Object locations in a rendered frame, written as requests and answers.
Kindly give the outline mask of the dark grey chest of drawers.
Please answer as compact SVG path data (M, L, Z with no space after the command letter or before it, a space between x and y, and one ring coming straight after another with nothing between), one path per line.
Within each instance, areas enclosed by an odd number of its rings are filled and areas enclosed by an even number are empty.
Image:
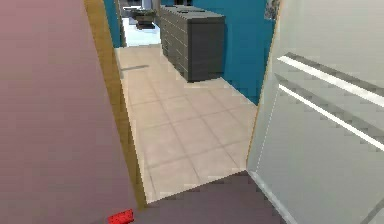
M161 5L164 56L187 82L222 76L225 16L185 5Z

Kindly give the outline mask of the dark low table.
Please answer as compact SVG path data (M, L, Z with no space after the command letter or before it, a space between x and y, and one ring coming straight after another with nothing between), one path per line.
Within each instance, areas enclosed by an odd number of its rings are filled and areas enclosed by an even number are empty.
M133 18L137 21L138 29L154 29L156 11L152 9L137 9L133 11Z

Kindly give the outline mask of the pale grey room door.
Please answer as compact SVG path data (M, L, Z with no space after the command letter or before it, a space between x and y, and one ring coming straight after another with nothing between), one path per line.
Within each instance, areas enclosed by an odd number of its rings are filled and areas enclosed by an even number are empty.
M283 224L384 224L384 0L281 0L247 171Z

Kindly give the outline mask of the small red block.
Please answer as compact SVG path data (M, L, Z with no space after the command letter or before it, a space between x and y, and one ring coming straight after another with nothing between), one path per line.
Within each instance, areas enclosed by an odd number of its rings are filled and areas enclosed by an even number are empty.
M134 221L133 210L125 210L107 218L108 224L130 224Z

